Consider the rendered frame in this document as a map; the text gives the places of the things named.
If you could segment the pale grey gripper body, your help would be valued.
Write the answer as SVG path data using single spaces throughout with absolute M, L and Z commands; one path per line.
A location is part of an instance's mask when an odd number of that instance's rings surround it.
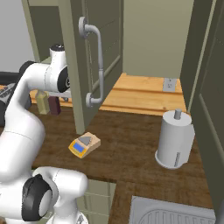
M 56 96 L 56 97 L 60 97 L 60 98 L 72 98 L 71 96 L 71 92 L 70 91 L 66 91 L 64 93 L 54 93 L 54 92 L 47 92 L 49 96 Z

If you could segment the olive green cabinet door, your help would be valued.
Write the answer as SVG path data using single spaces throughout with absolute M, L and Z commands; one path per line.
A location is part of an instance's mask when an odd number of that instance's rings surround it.
M 86 106 L 86 95 L 100 97 L 97 36 L 79 34 L 79 18 L 101 33 L 105 99 L 123 72 L 123 0 L 68 0 L 66 63 L 70 79 L 75 129 L 83 134 L 101 104 Z

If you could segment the orange digital scale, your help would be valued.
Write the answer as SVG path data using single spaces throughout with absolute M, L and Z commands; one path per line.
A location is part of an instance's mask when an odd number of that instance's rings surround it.
M 101 140 L 94 134 L 87 132 L 74 139 L 68 149 L 78 158 L 84 158 L 101 145 Z

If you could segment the olive green base cabinet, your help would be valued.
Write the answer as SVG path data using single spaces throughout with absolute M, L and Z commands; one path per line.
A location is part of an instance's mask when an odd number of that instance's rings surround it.
M 79 210 L 87 217 L 89 224 L 108 224 L 116 184 L 90 179 L 88 189 L 77 199 Z

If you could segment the olive green tall cabinet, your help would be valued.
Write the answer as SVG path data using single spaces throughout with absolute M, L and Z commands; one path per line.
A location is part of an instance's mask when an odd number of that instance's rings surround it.
M 180 82 L 218 219 L 224 218 L 224 0 L 193 0 Z

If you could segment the dark maroon bottle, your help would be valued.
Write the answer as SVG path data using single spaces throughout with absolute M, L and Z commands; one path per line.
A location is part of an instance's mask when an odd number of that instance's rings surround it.
M 51 114 L 56 116 L 59 115 L 61 112 L 59 98 L 57 96 L 50 96 L 48 102 Z

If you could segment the white paper towel roll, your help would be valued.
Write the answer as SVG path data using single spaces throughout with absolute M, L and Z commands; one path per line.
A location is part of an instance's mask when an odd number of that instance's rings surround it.
M 163 114 L 155 159 L 164 168 L 175 170 L 188 162 L 195 131 L 192 118 L 180 108 Z

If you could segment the grey sink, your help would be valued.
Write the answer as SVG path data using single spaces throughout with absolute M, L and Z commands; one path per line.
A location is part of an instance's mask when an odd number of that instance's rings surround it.
M 133 196 L 129 224 L 214 224 L 213 209 Z

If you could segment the olive green wall cabinet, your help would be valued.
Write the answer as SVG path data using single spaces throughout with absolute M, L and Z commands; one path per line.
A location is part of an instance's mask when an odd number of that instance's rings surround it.
M 42 62 L 50 57 L 50 47 L 61 44 L 68 50 L 68 0 L 21 0 L 31 38 L 34 59 Z

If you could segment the grey wall outlet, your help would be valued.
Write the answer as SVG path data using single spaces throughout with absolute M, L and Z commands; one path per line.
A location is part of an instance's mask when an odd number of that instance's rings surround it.
M 164 78 L 163 91 L 164 92 L 174 92 L 177 80 L 172 78 Z

